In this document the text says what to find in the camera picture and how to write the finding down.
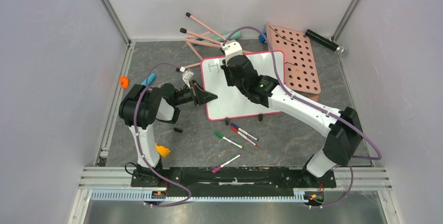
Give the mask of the pink framed whiteboard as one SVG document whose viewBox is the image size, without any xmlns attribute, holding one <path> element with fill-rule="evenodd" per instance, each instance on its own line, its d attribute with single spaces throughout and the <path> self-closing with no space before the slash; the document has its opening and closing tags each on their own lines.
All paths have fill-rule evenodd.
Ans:
<svg viewBox="0 0 443 224">
<path fill-rule="evenodd" d="M 275 51 L 276 68 L 280 78 L 284 78 L 284 53 Z M 259 75 L 276 78 L 271 52 L 246 54 Z M 240 117 L 258 116 L 259 114 L 280 113 L 278 110 L 266 108 L 252 103 L 234 86 L 227 85 L 224 71 L 221 68 L 224 56 L 205 58 L 201 61 L 201 72 L 204 90 L 218 96 L 206 104 L 207 117 L 211 121 L 235 119 Z"/>
</svg>

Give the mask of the black marker cap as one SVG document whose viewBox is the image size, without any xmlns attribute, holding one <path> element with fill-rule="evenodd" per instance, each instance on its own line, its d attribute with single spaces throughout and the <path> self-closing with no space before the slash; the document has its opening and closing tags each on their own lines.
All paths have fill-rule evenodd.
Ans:
<svg viewBox="0 0 443 224">
<path fill-rule="evenodd" d="M 176 128 L 176 127 L 174 127 L 173 130 L 174 130 L 175 132 L 177 132 L 177 133 L 183 133 L 183 130 L 182 130 L 182 129 L 179 129 L 179 128 Z"/>
</svg>

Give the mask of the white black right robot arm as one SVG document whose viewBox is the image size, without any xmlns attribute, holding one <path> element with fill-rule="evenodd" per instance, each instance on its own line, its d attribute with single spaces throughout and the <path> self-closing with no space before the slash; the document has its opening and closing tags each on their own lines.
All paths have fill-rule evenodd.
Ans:
<svg viewBox="0 0 443 224">
<path fill-rule="evenodd" d="M 330 169 L 348 165 L 363 139 L 354 109 L 327 107 L 289 91 L 278 79 L 258 74 L 245 55 L 224 59 L 221 68 L 227 85 L 236 87 L 252 103 L 284 112 L 326 137 L 324 147 L 307 161 L 301 173 L 307 186 L 316 186 Z"/>
</svg>

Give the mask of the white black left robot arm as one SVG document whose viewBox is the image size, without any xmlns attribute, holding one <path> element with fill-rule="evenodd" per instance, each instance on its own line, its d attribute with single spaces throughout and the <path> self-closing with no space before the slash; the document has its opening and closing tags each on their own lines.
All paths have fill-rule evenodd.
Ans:
<svg viewBox="0 0 443 224">
<path fill-rule="evenodd" d="M 137 165 L 148 168 L 144 179 L 151 186 L 158 186 L 164 180 L 163 170 L 157 168 L 161 158 L 156 148 L 153 124 L 156 121 L 175 124 L 180 115 L 179 105 L 192 102 L 199 107 L 217 98 L 194 79 L 181 89 L 165 83 L 160 87 L 135 84 L 129 90 L 119 106 L 119 117 L 133 135 Z"/>
</svg>

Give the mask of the green whiteboard marker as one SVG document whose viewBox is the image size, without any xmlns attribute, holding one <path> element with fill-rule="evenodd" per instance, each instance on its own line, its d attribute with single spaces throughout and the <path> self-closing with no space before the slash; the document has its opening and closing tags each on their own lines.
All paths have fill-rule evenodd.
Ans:
<svg viewBox="0 0 443 224">
<path fill-rule="evenodd" d="M 222 135 L 222 134 L 219 133 L 219 132 L 215 132 L 214 134 L 215 134 L 217 137 L 219 137 L 220 139 L 223 139 L 223 140 L 225 140 L 225 141 L 227 141 L 227 142 L 229 142 L 229 143 L 235 145 L 236 147 L 238 147 L 238 148 L 240 148 L 240 149 L 243 148 L 242 145 L 233 142 L 232 140 L 230 140 L 229 138 L 225 137 L 224 135 Z"/>
</svg>

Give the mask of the blue whiteboard marker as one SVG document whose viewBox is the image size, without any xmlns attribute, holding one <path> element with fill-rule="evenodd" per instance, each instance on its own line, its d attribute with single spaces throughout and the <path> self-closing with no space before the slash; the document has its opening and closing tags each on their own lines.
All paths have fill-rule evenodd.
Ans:
<svg viewBox="0 0 443 224">
<path fill-rule="evenodd" d="M 234 123 L 230 123 L 230 125 L 231 125 L 232 127 L 234 127 L 235 129 L 237 129 L 239 132 L 242 132 L 242 133 L 245 134 L 246 136 L 251 137 L 253 140 L 255 140 L 255 141 L 259 141 L 258 138 L 255 138 L 254 136 L 252 136 L 251 134 L 249 134 L 247 131 L 243 130 L 242 128 L 240 128 L 240 127 L 237 126 L 236 124 L 234 124 Z"/>
</svg>

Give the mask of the red whiteboard marker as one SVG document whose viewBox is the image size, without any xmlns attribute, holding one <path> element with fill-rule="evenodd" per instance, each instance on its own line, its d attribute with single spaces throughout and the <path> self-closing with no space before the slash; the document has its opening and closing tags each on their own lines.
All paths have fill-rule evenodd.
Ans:
<svg viewBox="0 0 443 224">
<path fill-rule="evenodd" d="M 234 132 L 236 132 L 238 135 L 240 135 L 242 138 L 244 138 L 246 141 L 248 141 L 250 144 L 252 144 L 254 147 L 257 147 L 258 145 L 253 142 L 252 140 L 250 140 L 245 134 L 243 134 L 242 132 L 240 132 L 238 129 L 236 129 L 235 127 L 231 126 L 230 127 Z"/>
</svg>

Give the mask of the purple whiteboard marker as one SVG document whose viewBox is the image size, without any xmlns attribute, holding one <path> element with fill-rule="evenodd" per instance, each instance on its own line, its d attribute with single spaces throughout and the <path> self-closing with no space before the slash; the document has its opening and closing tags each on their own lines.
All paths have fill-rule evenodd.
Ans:
<svg viewBox="0 0 443 224">
<path fill-rule="evenodd" d="M 235 157 L 231 158 L 230 160 L 224 162 L 223 164 L 217 166 L 216 168 L 212 169 L 211 172 L 213 174 L 219 172 L 223 167 L 225 167 L 226 165 L 232 163 L 233 161 L 235 161 L 236 159 L 240 158 L 242 156 L 242 154 L 238 154 Z"/>
</svg>

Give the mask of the teal green toy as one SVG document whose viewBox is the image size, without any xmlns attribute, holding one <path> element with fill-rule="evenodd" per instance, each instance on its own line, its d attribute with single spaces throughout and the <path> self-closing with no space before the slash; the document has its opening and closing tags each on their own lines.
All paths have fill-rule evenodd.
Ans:
<svg viewBox="0 0 443 224">
<path fill-rule="evenodd" d="M 208 31 L 207 33 L 204 33 L 203 36 L 207 37 L 208 34 L 209 34 L 209 31 Z M 224 38 L 226 38 L 226 37 L 228 37 L 229 35 L 230 35 L 230 33 L 226 33 L 226 34 L 223 34 L 222 36 L 223 36 Z M 224 39 L 221 38 L 221 37 L 219 37 L 219 36 L 213 36 L 213 37 L 210 37 L 210 38 L 213 39 L 213 40 L 215 40 L 215 41 L 218 41 L 218 42 L 223 42 L 223 41 L 224 41 Z M 242 38 L 242 33 L 241 33 L 240 31 L 238 31 L 238 32 L 236 32 L 236 33 L 230 38 L 230 40 L 239 40 L 239 39 L 241 39 L 241 38 Z M 202 39 L 202 38 L 197 38 L 197 40 L 198 40 L 198 41 L 203 41 L 203 42 L 209 42 L 209 43 L 210 43 L 210 41 L 205 40 L 205 39 Z"/>
</svg>

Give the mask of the blue toy car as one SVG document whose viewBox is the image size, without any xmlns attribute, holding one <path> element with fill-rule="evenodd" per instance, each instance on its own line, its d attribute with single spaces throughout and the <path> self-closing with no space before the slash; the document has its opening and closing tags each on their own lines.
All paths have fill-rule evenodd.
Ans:
<svg viewBox="0 0 443 224">
<path fill-rule="evenodd" d="M 262 44 L 267 44 L 267 33 L 264 32 L 263 34 L 259 35 L 259 41 Z"/>
</svg>

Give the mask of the pink easel legs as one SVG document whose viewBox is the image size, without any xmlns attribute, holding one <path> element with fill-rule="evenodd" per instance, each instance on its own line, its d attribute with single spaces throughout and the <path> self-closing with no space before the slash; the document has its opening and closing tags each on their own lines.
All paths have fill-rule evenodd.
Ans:
<svg viewBox="0 0 443 224">
<path fill-rule="evenodd" d="M 193 68 L 193 67 L 200 66 L 201 61 L 203 60 L 203 57 L 197 51 L 197 49 L 195 48 L 195 45 L 218 49 L 220 47 L 220 45 L 230 35 L 230 33 L 220 34 L 216 30 L 214 30 L 213 28 L 209 27 L 207 24 L 205 24 L 204 22 L 202 22 L 201 20 L 196 18 L 190 12 L 186 12 L 185 16 L 192 19 L 197 24 L 199 24 L 200 26 L 202 26 L 203 28 L 206 29 L 206 32 L 204 32 L 204 33 L 196 33 L 194 31 L 191 31 L 191 30 L 188 30 L 185 28 L 180 28 L 180 32 L 187 35 L 187 37 L 185 38 L 185 43 L 192 50 L 192 52 L 199 58 L 199 62 L 185 66 L 185 68 Z"/>
</svg>

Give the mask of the blue toy marker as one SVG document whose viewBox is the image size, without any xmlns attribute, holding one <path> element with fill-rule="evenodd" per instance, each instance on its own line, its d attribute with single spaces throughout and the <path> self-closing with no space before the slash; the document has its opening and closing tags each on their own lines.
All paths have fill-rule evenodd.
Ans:
<svg viewBox="0 0 443 224">
<path fill-rule="evenodd" d="M 152 84 L 152 82 L 155 80 L 155 78 L 156 78 L 156 74 L 151 73 L 146 79 L 144 79 L 141 82 L 141 85 L 148 87 Z"/>
</svg>

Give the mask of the pink perforated board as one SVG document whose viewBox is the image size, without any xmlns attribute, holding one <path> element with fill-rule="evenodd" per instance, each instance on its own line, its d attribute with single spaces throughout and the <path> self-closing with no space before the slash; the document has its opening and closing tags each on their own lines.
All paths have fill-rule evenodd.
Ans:
<svg viewBox="0 0 443 224">
<path fill-rule="evenodd" d="M 273 50 L 284 54 L 284 83 L 294 91 L 318 95 L 321 92 L 310 39 L 301 31 L 265 24 Z"/>
</svg>

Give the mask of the yellow orange wedge block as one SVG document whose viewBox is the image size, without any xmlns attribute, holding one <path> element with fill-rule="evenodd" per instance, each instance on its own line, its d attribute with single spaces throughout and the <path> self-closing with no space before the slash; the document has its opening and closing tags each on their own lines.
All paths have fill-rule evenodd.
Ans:
<svg viewBox="0 0 443 224">
<path fill-rule="evenodd" d="M 165 146 L 156 144 L 156 150 L 163 158 L 167 157 L 170 154 L 170 149 Z"/>
</svg>

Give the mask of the orange plastic piece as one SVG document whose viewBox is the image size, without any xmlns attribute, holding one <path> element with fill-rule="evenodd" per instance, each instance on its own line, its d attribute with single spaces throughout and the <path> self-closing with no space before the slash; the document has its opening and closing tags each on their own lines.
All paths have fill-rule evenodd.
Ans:
<svg viewBox="0 0 443 224">
<path fill-rule="evenodd" d="M 130 81 L 126 76 L 121 76 L 119 79 L 119 82 L 120 82 L 121 88 L 127 89 L 129 87 Z"/>
</svg>

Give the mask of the orange round object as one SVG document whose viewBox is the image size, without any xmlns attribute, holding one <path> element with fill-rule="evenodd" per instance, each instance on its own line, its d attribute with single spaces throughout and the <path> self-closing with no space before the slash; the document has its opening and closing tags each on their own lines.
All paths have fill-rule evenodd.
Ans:
<svg viewBox="0 0 443 224">
<path fill-rule="evenodd" d="M 318 102 L 319 101 L 319 96 L 315 95 L 315 96 L 310 97 L 309 99 Z"/>
</svg>

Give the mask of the black flashlight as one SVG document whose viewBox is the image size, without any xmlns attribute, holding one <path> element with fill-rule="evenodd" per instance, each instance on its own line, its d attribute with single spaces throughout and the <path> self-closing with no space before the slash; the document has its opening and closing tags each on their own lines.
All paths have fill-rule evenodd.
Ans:
<svg viewBox="0 0 443 224">
<path fill-rule="evenodd" d="M 322 46 L 328 48 L 331 51 L 334 51 L 335 53 L 337 53 L 339 56 L 346 56 L 348 53 L 348 49 L 347 47 L 343 46 L 343 45 L 338 45 L 335 42 L 319 35 L 318 33 L 307 29 L 305 32 L 305 35 L 307 37 L 309 37 L 311 40 L 321 44 Z"/>
</svg>

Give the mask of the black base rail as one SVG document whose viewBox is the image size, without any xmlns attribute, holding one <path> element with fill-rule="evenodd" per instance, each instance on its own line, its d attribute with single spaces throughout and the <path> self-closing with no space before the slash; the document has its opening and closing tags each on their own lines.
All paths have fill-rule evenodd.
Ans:
<svg viewBox="0 0 443 224">
<path fill-rule="evenodd" d="M 208 167 L 169 167 L 159 173 L 135 169 L 132 187 L 166 189 L 169 197 L 272 197 L 291 196 L 295 188 L 335 188 L 333 171 L 316 178 L 304 169 L 290 167 L 225 167 L 213 174 Z"/>
</svg>

